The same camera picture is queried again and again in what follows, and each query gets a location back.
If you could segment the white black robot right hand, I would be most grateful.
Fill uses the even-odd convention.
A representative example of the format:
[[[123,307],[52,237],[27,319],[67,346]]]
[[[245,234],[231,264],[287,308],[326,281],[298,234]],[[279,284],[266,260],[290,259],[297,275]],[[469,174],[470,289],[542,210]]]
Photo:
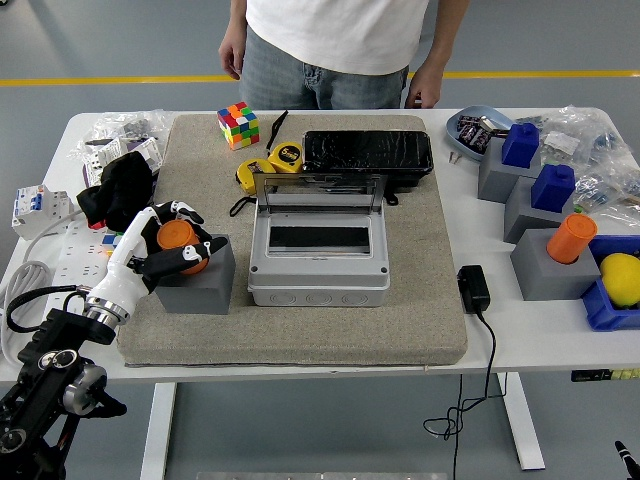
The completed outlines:
[[[614,442],[614,445],[621,460],[625,464],[630,477],[633,479],[638,479],[640,472],[639,463],[635,460],[635,458],[631,455],[629,450],[621,441],[616,440]]]

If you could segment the person's right hand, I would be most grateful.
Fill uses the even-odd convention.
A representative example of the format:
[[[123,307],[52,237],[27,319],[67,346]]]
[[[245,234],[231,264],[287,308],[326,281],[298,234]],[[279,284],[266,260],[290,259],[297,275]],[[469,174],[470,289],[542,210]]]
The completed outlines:
[[[239,80],[242,75],[246,39],[225,38],[218,49],[222,70],[233,80]]]

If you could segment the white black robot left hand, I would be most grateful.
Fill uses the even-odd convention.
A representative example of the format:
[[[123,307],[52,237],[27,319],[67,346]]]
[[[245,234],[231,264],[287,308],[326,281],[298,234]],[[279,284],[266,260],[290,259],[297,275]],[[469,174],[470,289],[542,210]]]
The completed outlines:
[[[196,243],[162,249],[157,234],[171,220],[185,220],[194,229]],[[203,224],[202,217],[182,201],[152,205],[139,212],[108,260],[105,277],[87,294],[84,314],[124,323],[162,277],[193,268],[229,245],[227,238],[206,232]]]

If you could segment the person's left hand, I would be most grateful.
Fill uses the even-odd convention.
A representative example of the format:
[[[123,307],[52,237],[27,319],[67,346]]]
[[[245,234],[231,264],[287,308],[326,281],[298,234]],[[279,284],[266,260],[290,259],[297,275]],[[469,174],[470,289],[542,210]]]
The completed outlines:
[[[405,107],[407,109],[433,108],[441,97],[444,67],[425,61],[411,79]]]

